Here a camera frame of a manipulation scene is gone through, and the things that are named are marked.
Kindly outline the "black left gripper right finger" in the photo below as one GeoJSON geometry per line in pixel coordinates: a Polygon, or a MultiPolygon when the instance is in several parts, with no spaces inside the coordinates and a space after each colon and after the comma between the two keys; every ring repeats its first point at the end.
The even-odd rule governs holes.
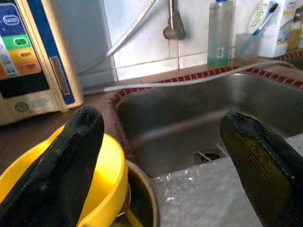
{"type": "Polygon", "coordinates": [[[264,227],[303,225],[303,158],[258,119],[229,111],[220,136],[264,227]]]}

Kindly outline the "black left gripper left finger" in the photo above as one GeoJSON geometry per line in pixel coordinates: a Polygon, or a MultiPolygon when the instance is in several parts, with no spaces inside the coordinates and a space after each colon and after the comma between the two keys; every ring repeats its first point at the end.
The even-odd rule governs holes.
{"type": "Polygon", "coordinates": [[[3,227],[74,227],[92,183],[104,120],[84,106],[27,168],[0,204],[3,227]]]}

